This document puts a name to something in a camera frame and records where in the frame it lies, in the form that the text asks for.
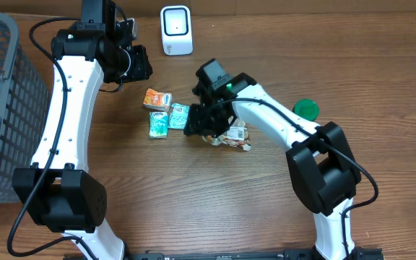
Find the green lid jar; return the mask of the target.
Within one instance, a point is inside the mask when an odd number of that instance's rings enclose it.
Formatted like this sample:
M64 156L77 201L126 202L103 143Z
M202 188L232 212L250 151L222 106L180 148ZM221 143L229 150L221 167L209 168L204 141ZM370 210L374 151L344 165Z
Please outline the green lid jar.
M320 109L315 101L302 99L294 105L292 111L308 121L315 121L319 116Z

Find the teal tissue pack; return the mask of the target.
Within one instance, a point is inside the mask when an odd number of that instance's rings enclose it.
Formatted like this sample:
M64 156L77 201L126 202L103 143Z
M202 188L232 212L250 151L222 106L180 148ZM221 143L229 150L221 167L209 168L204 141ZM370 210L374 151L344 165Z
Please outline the teal tissue pack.
M151 139L166 139L168 137L168 113L149 113L149 137Z

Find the orange tissue pack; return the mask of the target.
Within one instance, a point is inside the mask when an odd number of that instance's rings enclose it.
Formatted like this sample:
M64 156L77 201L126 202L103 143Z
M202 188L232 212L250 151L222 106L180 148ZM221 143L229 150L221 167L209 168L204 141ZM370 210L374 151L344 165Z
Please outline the orange tissue pack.
M144 96L143 106L156 111L168 112L171 107L173 96L169 92L158 92L149 88Z

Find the beige brown snack bag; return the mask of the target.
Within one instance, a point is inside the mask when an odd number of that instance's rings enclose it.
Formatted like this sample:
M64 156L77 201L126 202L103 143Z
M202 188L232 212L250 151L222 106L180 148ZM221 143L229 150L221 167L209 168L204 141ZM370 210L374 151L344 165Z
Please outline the beige brown snack bag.
M251 142L246 123L239 118L233 117L231 117L228 122L230 127L223 134L218 137L203 136L202 139L214 146L223 144L230 147L241 148L245 152L250 151Z

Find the teal wipes packet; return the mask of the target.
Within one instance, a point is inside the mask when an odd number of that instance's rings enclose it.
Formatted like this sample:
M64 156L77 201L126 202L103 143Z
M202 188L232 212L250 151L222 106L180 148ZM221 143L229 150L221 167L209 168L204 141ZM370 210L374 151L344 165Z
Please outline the teal wipes packet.
M168 122L169 129L184 130L189 116L189 107L179 103L171 105L171 113Z

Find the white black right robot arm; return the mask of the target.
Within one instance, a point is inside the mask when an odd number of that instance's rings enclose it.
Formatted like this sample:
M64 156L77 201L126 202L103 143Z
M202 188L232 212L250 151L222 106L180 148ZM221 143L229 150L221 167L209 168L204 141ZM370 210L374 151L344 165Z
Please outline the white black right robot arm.
M355 259L348 212L361 176L343 130L293 113L255 79L231 76L214 58L196 77L200 102L189 108L184 134L218 137L236 119L258 128L286 153L293 190L314 216L317 257Z

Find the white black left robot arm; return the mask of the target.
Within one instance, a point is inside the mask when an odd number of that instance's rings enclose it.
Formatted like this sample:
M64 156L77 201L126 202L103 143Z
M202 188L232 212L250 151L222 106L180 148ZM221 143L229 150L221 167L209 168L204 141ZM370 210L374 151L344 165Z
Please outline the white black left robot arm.
M12 177L21 214L73 242L83 259L131 256L106 221L107 194L89 173L87 145L102 85L122 86L152 74L135 37L134 20L113 1L82 2L80 17L59 30L45 51L54 66L48 117L30 164Z

